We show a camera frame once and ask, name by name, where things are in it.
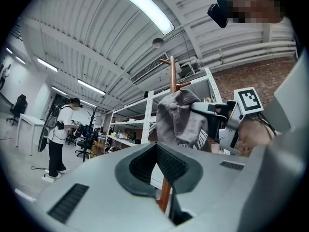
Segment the ceiling lamp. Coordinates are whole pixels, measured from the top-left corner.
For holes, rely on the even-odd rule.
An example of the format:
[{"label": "ceiling lamp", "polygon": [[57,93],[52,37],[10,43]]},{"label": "ceiling lamp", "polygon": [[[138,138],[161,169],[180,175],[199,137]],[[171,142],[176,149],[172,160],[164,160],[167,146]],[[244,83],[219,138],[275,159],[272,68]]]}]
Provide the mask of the ceiling lamp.
[{"label": "ceiling lamp", "polygon": [[17,60],[19,61],[19,62],[22,62],[23,64],[25,64],[26,62],[25,61],[23,61],[21,58],[19,58],[18,56],[16,56],[16,58],[17,58]]},{"label": "ceiling lamp", "polygon": [[7,50],[10,54],[13,53],[9,48],[6,48],[6,50]]},{"label": "ceiling lamp", "polygon": [[88,103],[88,102],[85,102],[84,100],[80,100],[82,103],[85,103],[85,104],[88,104],[88,105],[90,105],[90,106],[94,106],[94,107],[96,107],[94,104],[91,104],[91,103]]},{"label": "ceiling lamp", "polygon": [[62,92],[61,90],[55,88],[55,87],[52,87],[54,90],[58,91],[59,93],[63,94],[63,95],[67,95],[65,92]]},{"label": "ceiling lamp", "polygon": [[58,69],[54,66],[52,66],[51,64],[49,63],[46,63],[45,61],[43,61],[42,59],[38,58],[38,62],[40,62],[42,65],[45,65],[46,67],[52,69],[53,71],[55,72],[58,72]]},{"label": "ceiling lamp", "polygon": [[152,0],[130,0],[140,10],[142,10],[160,29],[160,31],[166,35],[172,32],[175,27],[163,13],[162,10]]},{"label": "ceiling lamp", "polygon": [[84,86],[86,86],[86,87],[88,87],[88,88],[90,88],[90,89],[92,89],[92,90],[94,90],[94,91],[96,91],[96,92],[98,92],[98,93],[100,93],[101,95],[105,95],[105,92],[103,92],[102,90],[100,90],[100,89],[98,89],[96,87],[93,87],[92,85],[90,85],[88,83],[85,83],[81,79],[77,79],[77,82],[82,84],[82,85],[84,85]]}]

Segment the pipe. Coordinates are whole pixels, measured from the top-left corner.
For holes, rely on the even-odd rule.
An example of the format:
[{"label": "pipe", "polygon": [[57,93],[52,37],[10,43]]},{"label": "pipe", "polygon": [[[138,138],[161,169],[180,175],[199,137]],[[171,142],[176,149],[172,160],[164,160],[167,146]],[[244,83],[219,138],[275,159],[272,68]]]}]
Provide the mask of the pipe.
[{"label": "pipe", "polygon": [[[248,51],[251,51],[251,50],[264,48],[264,47],[287,46],[287,45],[295,45],[295,42],[294,41],[277,41],[277,42],[266,42],[266,43],[260,43],[260,44],[253,44],[253,45],[238,47],[238,48],[235,48],[235,49],[223,51],[222,55],[219,54],[219,53],[216,53],[216,54],[211,55],[211,56],[204,58],[204,59],[193,59],[193,60],[191,60],[191,64],[204,64],[205,65],[206,63],[211,62],[211,61],[216,60],[216,59],[220,59],[221,57],[227,57],[227,56],[230,56],[230,55],[248,52]],[[188,65],[188,63],[190,62],[189,59],[182,60],[182,62],[184,62],[184,61],[186,61],[186,62],[182,66]]]},{"label": "pipe", "polygon": [[277,53],[277,52],[286,52],[286,51],[295,51],[296,47],[294,46],[287,46],[287,47],[274,47],[274,48],[270,48],[270,49],[263,49],[263,50],[258,50],[258,51],[253,51],[253,52],[247,52],[244,54],[239,54],[230,58],[226,58],[223,59],[222,61],[216,61],[214,63],[211,63],[209,65],[207,65],[207,67],[209,69],[213,68],[213,67],[217,67],[220,66],[222,64],[225,63],[230,63],[230,62],[234,62],[243,58],[250,58],[253,56],[257,56],[257,55],[262,55],[262,54],[269,54],[269,53]]},{"label": "pipe", "polygon": [[187,58],[187,59],[184,59],[184,60],[180,60],[180,61],[178,61],[178,63],[179,63],[179,64],[184,64],[184,63],[186,63],[186,62],[190,62],[190,60],[191,60],[191,61],[197,60],[197,57],[196,57],[196,56],[193,56],[193,57],[190,57],[190,58]]},{"label": "pipe", "polygon": [[230,62],[230,63],[226,63],[226,64],[222,64],[216,67],[213,67],[211,69],[211,72],[217,72],[222,70],[221,68],[223,68],[223,70],[225,69],[229,69],[235,66],[239,66],[239,65],[243,65],[243,64],[247,64],[247,63],[251,63],[250,61],[253,60],[253,62],[255,61],[260,61],[260,60],[266,60],[266,59],[272,59],[272,58],[280,58],[280,57],[286,57],[286,56],[292,56],[294,54],[294,52],[280,52],[280,53],[271,53],[271,54],[267,54],[267,55],[262,55],[262,56],[255,56],[255,57],[251,57],[251,58],[244,58],[244,59],[240,59],[234,62]]}]

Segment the gray baseball cap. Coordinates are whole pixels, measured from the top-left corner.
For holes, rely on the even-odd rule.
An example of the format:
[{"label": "gray baseball cap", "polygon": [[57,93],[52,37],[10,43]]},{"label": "gray baseball cap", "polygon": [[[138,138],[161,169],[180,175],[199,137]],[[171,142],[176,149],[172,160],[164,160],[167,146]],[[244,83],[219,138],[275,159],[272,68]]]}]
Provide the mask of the gray baseball cap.
[{"label": "gray baseball cap", "polygon": [[156,114],[158,140],[211,152],[207,119],[191,111],[194,102],[201,101],[187,89],[169,94],[160,101]]}]

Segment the white table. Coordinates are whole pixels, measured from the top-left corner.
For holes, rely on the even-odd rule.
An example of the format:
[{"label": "white table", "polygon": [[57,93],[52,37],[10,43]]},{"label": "white table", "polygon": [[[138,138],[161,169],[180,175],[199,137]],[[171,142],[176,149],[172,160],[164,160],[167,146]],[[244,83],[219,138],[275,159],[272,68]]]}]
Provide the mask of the white table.
[{"label": "white table", "polygon": [[98,140],[105,141],[106,140],[106,136],[98,137]]},{"label": "white table", "polygon": [[30,124],[32,126],[31,129],[31,150],[30,150],[30,155],[32,156],[32,146],[33,146],[33,135],[34,135],[34,128],[36,126],[44,126],[44,122],[39,120],[36,117],[32,117],[29,115],[25,115],[25,114],[21,114],[19,121],[18,121],[18,127],[17,127],[17,137],[16,137],[16,147],[18,147],[18,139],[19,139],[19,131],[20,131],[20,125],[22,123],[22,121],[27,122],[28,124]]}]

